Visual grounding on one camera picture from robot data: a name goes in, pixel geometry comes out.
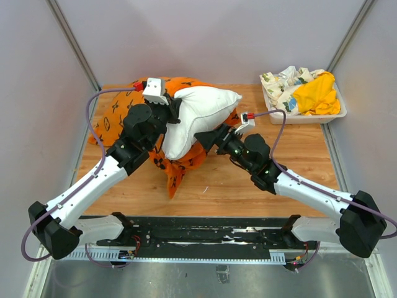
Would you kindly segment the white pillow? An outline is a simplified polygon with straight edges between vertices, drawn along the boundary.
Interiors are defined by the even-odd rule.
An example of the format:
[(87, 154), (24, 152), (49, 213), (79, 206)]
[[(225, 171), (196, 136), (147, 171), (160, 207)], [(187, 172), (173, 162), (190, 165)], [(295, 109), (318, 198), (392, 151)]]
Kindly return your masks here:
[(211, 86), (193, 86), (176, 91), (181, 99), (179, 124), (167, 124), (162, 145), (169, 160), (183, 158), (196, 142), (194, 135), (213, 130), (232, 114), (242, 95), (227, 89)]

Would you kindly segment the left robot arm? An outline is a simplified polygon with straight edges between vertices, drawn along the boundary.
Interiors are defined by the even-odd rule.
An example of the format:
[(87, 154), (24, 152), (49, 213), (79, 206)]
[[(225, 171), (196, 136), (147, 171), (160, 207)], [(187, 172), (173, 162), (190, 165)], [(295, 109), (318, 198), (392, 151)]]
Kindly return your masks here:
[(32, 233), (53, 259), (60, 260), (78, 246), (101, 240), (121, 246), (131, 242), (133, 225), (122, 213), (93, 219), (80, 216), (149, 158), (167, 124), (180, 122), (181, 103), (180, 98), (169, 98), (166, 104), (146, 101), (132, 106), (119, 138), (88, 174), (46, 204), (35, 202), (29, 207)]

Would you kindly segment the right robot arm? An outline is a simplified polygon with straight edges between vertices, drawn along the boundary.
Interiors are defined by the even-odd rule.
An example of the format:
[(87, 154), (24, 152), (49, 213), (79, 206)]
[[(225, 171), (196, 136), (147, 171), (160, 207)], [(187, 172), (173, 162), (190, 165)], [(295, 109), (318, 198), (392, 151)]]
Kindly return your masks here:
[(290, 227), (281, 233), (287, 248), (302, 242), (331, 242), (342, 245), (361, 258), (368, 258), (386, 229), (386, 221), (373, 197), (337, 191), (277, 165), (270, 157), (270, 147), (258, 133), (241, 138), (229, 125), (195, 134), (205, 151), (217, 146), (217, 154), (247, 171), (261, 191), (292, 198), (323, 213), (323, 219), (310, 220), (300, 215), (291, 217)]

